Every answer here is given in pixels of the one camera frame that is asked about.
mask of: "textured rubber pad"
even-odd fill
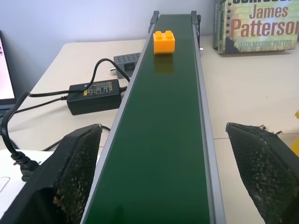
[[[241,179],[266,224],[299,223],[299,158],[280,138],[255,126],[226,129]]]

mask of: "book cover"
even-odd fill
[[[213,47],[218,53],[295,49],[299,0],[216,0]]]

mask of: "yellow object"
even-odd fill
[[[296,141],[294,142],[294,144],[291,147],[291,150],[297,155],[299,156],[299,138],[296,139]]]
[[[154,33],[154,54],[172,54],[175,50],[176,40],[170,30],[165,33]]]

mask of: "power adapter label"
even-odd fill
[[[101,82],[92,84],[87,90],[83,92],[83,96],[110,93],[113,90],[112,82]]]

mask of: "desk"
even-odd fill
[[[66,44],[32,93],[65,90],[72,84],[89,82],[99,59],[141,52],[143,45],[144,40]],[[202,37],[201,45],[227,224],[264,224],[241,181],[225,126],[227,122],[264,124],[271,131],[284,131],[280,138],[288,146],[292,144],[299,135],[299,121],[294,117],[299,108],[299,46],[293,51],[218,55],[211,47],[211,37]],[[116,77],[109,72],[111,66],[101,64],[96,81]],[[127,84],[125,79],[120,83]],[[27,98],[22,108],[56,97]],[[86,125],[111,127],[116,113],[111,110],[72,116],[66,102],[60,101],[16,114],[9,131],[20,148],[41,150]],[[106,138],[104,130],[101,147]]]
[[[63,46],[53,63],[38,81],[31,93],[68,90],[70,85],[90,82],[95,64],[102,58],[113,60],[113,56],[141,52],[145,41],[116,42],[78,42]],[[103,62],[98,67],[95,81],[117,78],[110,72],[113,65]],[[121,86],[128,85],[127,80],[120,80]],[[21,108],[41,104],[60,96],[43,98],[26,98]],[[72,116],[66,101],[22,112],[13,116],[9,122],[9,133],[19,148],[25,150],[43,150],[62,139],[68,133],[94,123],[111,127],[117,110],[96,112]],[[108,137],[103,130],[100,151]],[[2,138],[0,149],[5,148]]]

